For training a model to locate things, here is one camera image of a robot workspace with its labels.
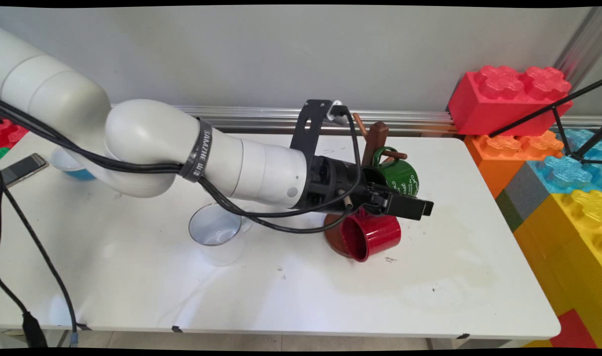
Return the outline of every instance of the clear plastic cup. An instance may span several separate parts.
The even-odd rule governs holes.
[[[199,245],[206,262],[226,266],[240,258],[245,246],[244,234],[253,221],[227,212],[217,203],[201,207],[189,221],[189,234]]]

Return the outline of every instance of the floor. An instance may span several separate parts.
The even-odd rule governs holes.
[[[26,347],[3,335],[0,348]],[[62,347],[68,346],[69,336]],[[79,347],[158,350],[228,351],[371,351],[429,350],[423,338],[373,338],[349,336],[289,336],[246,334],[143,333],[130,331],[80,331]]]

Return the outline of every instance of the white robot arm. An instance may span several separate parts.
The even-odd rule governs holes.
[[[158,101],[137,99],[111,109],[96,83],[0,29],[0,101],[47,124],[86,151],[130,164],[184,165],[224,196],[285,208],[341,213],[345,192],[351,211],[419,220],[432,202],[389,189],[373,167],[315,156],[323,120],[347,124],[339,101],[308,100],[290,148],[239,139]],[[306,122],[310,129],[305,130]],[[68,150],[96,178],[141,198],[165,192],[176,174],[135,174],[105,169]]]
[[[0,99],[81,148],[134,164],[183,164],[200,133],[199,120],[158,101],[130,100],[111,110],[96,83],[1,28]],[[216,129],[211,136],[206,176],[224,195],[288,208],[297,203],[307,171],[303,153]],[[68,152],[99,180],[131,196],[162,194],[176,176],[110,171]]]

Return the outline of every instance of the smartphone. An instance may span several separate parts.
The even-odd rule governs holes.
[[[8,187],[29,178],[48,167],[48,162],[34,153],[2,170],[2,180]]]

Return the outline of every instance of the blue bowl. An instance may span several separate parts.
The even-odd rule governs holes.
[[[95,178],[95,176],[88,172],[87,169],[80,169],[79,171],[64,171],[64,173],[79,180],[93,180]]]
[[[78,180],[93,180],[93,176],[87,169],[77,162],[71,155],[69,155],[61,147],[57,147],[50,156],[50,164],[60,171],[74,177]]]

